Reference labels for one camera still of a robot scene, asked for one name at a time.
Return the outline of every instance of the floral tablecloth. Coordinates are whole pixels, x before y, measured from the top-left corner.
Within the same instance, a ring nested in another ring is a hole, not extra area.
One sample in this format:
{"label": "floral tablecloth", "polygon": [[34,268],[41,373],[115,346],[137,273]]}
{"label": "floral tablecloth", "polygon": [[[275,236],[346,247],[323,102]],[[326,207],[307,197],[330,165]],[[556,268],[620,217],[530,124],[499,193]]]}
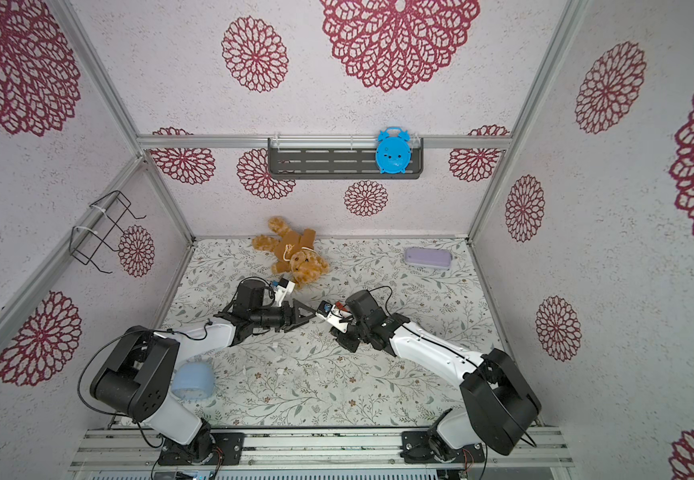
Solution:
{"label": "floral tablecloth", "polygon": [[[406,265],[403,251],[409,246],[451,251],[451,269]],[[326,239],[317,240],[315,250],[330,262],[331,272],[296,290],[294,298],[314,307],[390,285],[391,312],[473,350],[501,348],[464,240]],[[242,278],[274,280],[269,272],[274,262],[271,254],[254,251],[250,239],[198,242],[163,326],[201,324],[229,302]],[[388,293],[372,294],[383,304]],[[201,357],[196,360],[213,364],[214,395],[185,405],[213,425],[424,426],[461,405],[458,388],[438,376],[369,345],[350,353],[318,320]]]}

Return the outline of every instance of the purple pencil case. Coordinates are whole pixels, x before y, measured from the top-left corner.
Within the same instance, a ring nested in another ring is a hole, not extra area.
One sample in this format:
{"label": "purple pencil case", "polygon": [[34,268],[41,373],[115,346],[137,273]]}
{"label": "purple pencil case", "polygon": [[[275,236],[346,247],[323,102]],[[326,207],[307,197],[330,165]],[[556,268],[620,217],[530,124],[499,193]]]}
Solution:
{"label": "purple pencil case", "polygon": [[403,260],[412,266],[427,266],[448,270],[451,268],[451,252],[434,248],[419,248],[418,246],[405,249]]}

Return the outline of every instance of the metal rail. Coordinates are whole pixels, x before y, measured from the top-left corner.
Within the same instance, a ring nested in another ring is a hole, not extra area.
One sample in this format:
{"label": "metal rail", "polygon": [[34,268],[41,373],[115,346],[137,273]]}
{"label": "metal rail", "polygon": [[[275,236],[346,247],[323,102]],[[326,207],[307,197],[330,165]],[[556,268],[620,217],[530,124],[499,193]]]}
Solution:
{"label": "metal rail", "polygon": [[[425,148],[496,148],[504,150],[512,142],[508,136],[424,135]],[[376,148],[376,135],[139,135],[139,145],[150,148]],[[411,148],[419,147],[419,137],[412,137]]]}
{"label": "metal rail", "polygon": [[[216,476],[213,470],[199,472],[198,470],[179,470],[189,475],[193,480],[440,480],[438,471],[434,468],[377,468],[367,472],[357,468],[327,468],[327,469],[293,469],[279,471],[269,470],[229,470],[220,469]],[[97,472],[74,472],[77,475],[67,475],[66,480],[173,480],[175,471],[155,471],[150,477],[150,471],[142,469],[138,472],[105,470]]]}
{"label": "metal rail", "polygon": [[[425,431],[423,427],[357,428],[221,428],[214,432],[241,432],[246,435],[240,465],[222,470],[291,470],[296,468],[464,468],[462,464],[408,465],[400,456],[401,434]],[[145,430],[150,442],[155,432]],[[519,444],[509,456],[488,452],[488,468],[572,467],[571,453],[560,428],[531,427],[537,443],[533,448]],[[89,430],[73,457],[70,471],[136,471],[151,468],[160,455],[142,440],[137,429]],[[185,468],[190,472],[195,467]],[[155,472],[174,467],[155,466]],[[198,468],[212,471],[213,468]]]}

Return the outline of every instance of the teddy bear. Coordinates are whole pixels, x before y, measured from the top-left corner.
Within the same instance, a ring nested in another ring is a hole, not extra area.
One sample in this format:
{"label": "teddy bear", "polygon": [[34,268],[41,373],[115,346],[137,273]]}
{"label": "teddy bear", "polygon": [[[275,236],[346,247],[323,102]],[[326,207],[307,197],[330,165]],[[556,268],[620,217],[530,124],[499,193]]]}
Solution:
{"label": "teddy bear", "polygon": [[301,286],[315,282],[322,274],[329,272],[329,264],[313,250],[314,230],[308,228],[298,234],[279,216],[269,219],[269,229],[280,238],[259,235],[251,241],[251,245],[254,250],[273,252],[278,257],[278,263],[273,265],[273,274],[291,272],[293,282]]}

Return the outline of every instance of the wire rack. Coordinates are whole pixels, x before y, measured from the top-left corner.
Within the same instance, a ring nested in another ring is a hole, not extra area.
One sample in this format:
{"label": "wire rack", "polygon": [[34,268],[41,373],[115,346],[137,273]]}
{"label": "wire rack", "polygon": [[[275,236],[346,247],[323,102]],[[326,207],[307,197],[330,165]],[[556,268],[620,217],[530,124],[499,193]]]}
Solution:
{"label": "wire rack", "polygon": [[[106,207],[102,207],[101,204],[107,200],[109,200],[109,204]],[[112,209],[115,205],[122,205],[122,212],[120,212],[120,215],[118,215],[115,218],[112,218],[108,212],[110,209]],[[111,274],[112,272],[108,272],[106,270],[102,270],[99,265],[96,264],[96,262],[93,261],[93,256],[96,255],[96,253],[99,251],[99,249],[102,247],[102,245],[106,246],[108,249],[110,249],[112,252],[118,252],[120,249],[117,249],[113,247],[112,245],[108,244],[106,239],[107,237],[112,233],[113,230],[118,229],[121,234],[125,233],[125,231],[120,227],[120,221],[122,218],[126,215],[129,214],[132,216],[135,220],[141,220],[142,218],[146,218],[146,215],[144,216],[136,216],[133,214],[131,211],[131,200],[128,200],[128,197],[121,192],[120,190],[113,190],[109,194],[104,195],[100,199],[96,200],[93,202],[91,205],[89,205],[91,208],[96,208],[98,209],[101,213],[102,216],[99,218],[99,220],[92,226],[92,227],[87,227],[87,226],[73,226],[72,228],[72,233],[70,234],[70,245],[67,247],[68,250],[70,251],[70,255],[72,255],[75,260],[81,262],[83,265],[88,265],[92,264],[93,266],[96,267],[97,270],[99,270],[102,274]],[[104,235],[100,235],[98,231],[94,230],[96,228],[96,224],[99,223],[103,218],[107,218],[112,222],[112,225],[110,225],[110,229],[107,230],[107,232]],[[78,235],[78,232],[80,232],[80,239],[75,242],[75,236]],[[99,244],[96,245],[96,248],[93,249],[93,252],[91,255],[86,255],[80,250],[80,246],[83,244],[83,241],[86,238],[86,235],[93,235],[99,240]]]}

